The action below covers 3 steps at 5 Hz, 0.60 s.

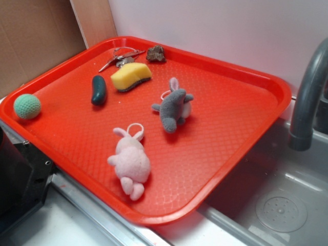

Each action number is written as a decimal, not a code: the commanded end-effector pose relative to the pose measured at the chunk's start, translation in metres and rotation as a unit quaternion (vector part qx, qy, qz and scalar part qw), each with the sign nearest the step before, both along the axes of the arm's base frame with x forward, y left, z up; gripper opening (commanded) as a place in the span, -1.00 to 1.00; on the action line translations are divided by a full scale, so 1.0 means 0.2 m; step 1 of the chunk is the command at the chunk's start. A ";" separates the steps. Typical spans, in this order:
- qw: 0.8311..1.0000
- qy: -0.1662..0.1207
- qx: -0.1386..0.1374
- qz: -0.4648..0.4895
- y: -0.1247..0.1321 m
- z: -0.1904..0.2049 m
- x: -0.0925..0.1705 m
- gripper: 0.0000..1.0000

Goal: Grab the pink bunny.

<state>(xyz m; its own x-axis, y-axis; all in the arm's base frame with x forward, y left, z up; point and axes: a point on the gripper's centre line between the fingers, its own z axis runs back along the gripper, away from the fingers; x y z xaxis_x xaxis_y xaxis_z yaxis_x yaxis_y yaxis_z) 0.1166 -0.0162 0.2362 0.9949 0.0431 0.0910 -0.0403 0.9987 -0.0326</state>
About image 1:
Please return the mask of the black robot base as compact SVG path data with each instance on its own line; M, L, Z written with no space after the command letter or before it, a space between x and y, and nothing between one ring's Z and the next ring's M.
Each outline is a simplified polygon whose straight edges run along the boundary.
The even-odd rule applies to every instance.
M1 234L45 203L53 161L32 143L12 143L1 130Z

